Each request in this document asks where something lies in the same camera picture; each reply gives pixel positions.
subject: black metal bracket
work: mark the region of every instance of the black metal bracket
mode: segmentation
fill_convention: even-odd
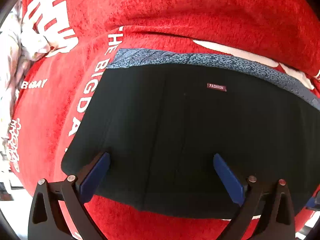
[[[99,181],[109,168],[110,156],[100,153],[77,175],[70,175],[64,181],[48,183],[41,179],[34,194],[28,228],[29,240],[74,240],[58,201],[65,201],[70,216],[83,240],[107,240],[97,227],[84,202],[91,199]],[[231,179],[234,176],[227,169],[219,173]],[[275,183],[263,183],[254,176],[246,180],[245,200],[235,217],[218,237],[218,240],[241,240],[251,223],[261,200],[266,201],[260,220],[250,240],[293,240],[295,238],[294,212],[287,183],[280,179]],[[234,193],[235,199],[241,196]],[[308,240],[320,239],[320,222],[310,231]]]
[[[70,175],[64,181],[53,183],[48,183],[45,179],[39,180],[31,205],[28,239],[74,240],[58,202],[65,201],[73,223],[84,240],[107,240],[82,200],[91,200],[109,165],[109,154],[100,153],[78,175]],[[81,195],[79,191],[82,188],[87,191]]]

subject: metal rivet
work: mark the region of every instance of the metal rivet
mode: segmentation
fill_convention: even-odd
[[[253,175],[250,175],[250,176],[248,177],[248,180],[249,180],[250,182],[256,182],[256,181],[257,181],[257,178],[256,178],[255,176],[253,176]]]
[[[42,184],[44,184],[45,183],[45,179],[40,179],[39,181],[38,181],[38,184],[39,185],[42,185]]]
[[[279,180],[279,184],[280,184],[281,186],[284,186],[284,185],[287,184],[287,183],[285,182],[284,179],[280,179],[280,180]]]
[[[74,180],[76,179],[76,176],[75,175],[70,175],[67,180],[70,181],[70,182],[73,182]]]

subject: red sweatshirt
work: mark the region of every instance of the red sweatshirt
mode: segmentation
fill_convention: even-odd
[[[31,68],[13,117],[12,169],[30,194],[40,178],[65,179],[62,157],[95,80],[120,48],[220,53],[193,42],[211,41],[272,58],[318,84],[320,22],[305,0],[23,0],[23,15],[56,47]],[[100,196],[85,206],[110,240],[215,239],[228,223],[138,212]],[[296,217],[297,230],[310,215]]]

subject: white floor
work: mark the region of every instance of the white floor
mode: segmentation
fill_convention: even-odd
[[[0,209],[21,240],[28,239],[28,222],[32,197],[25,189],[13,190],[13,201],[0,201]]]

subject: white letter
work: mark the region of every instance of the white letter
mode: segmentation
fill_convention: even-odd
[[[78,127],[79,127],[80,123],[81,123],[81,122],[80,122],[78,119],[76,119],[75,117],[73,118],[72,121],[73,121],[72,129],[71,129],[71,131],[69,132],[68,136],[75,134],[75,133],[77,132],[77,130],[78,130]]]
[[[96,65],[96,69],[94,70],[95,72],[99,71],[100,69],[106,68],[109,62],[109,58],[103,61],[99,61],[98,64]]]
[[[84,93],[84,94],[88,94],[88,93],[90,92],[90,90],[91,90],[91,92],[93,92],[93,91],[96,89],[96,87],[97,87],[97,85],[98,85],[98,82],[99,82],[99,81],[98,81],[97,79],[92,79],[92,80],[90,80],[90,81],[87,83],[87,85],[85,86],[83,93]]]
[[[23,81],[22,85],[21,85],[21,89],[27,89],[28,87],[28,82],[27,81]]]
[[[42,80],[39,80],[38,83],[35,85],[35,88],[40,88],[41,82],[42,82]]]
[[[46,37],[51,46],[56,48],[56,50],[50,51],[46,57],[51,57],[59,52],[67,53],[79,42],[77,37],[69,38],[70,36],[75,35],[75,32],[73,29],[70,29],[67,2],[64,0],[53,6],[53,1],[56,0],[33,0],[28,5],[26,17],[23,20],[23,23],[32,23],[33,26],[33,23],[35,23],[42,15],[42,18],[37,25],[37,30],[39,33],[41,33],[41,35]],[[44,28],[47,23],[53,19],[56,20],[56,23],[45,30]]]
[[[48,81],[48,79],[44,79],[43,81],[42,81],[42,88],[43,88],[43,86],[44,86],[44,84],[46,83]]]
[[[103,72],[98,72],[93,74],[91,77],[97,77],[97,76],[102,76]]]
[[[35,88],[36,81],[30,82],[28,88]]]
[[[113,38],[113,41],[109,42],[109,46],[120,44],[122,41],[117,41],[117,37],[122,37],[123,33],[121,34],[108,34],[108,38]]]
[[[112,50],[114,49],[114,50],[116,50],[116,48],[119,46],[119,44],[118,45],[116,45],[116,46],[113,46],[113,47],[109,47],[108,49],[107,49],[107,52],[104,54],[104,55],[106,55],[107,53],[108,53],[108,51],[110,50],[110,52],[109,53],[111,53],[112,52]]]
[[[89,98],[81,98],[80,101],[79,101],[78,107],[77,107],[77,111],[79,113],[83,113],[87,109],[87,107],[88,107],[88,105],[90,103],[90,100],[91,100],[91,97],[89,97]],[[85,101],[86,101],[85,106],[81,107],[81,103],[85,102]]]

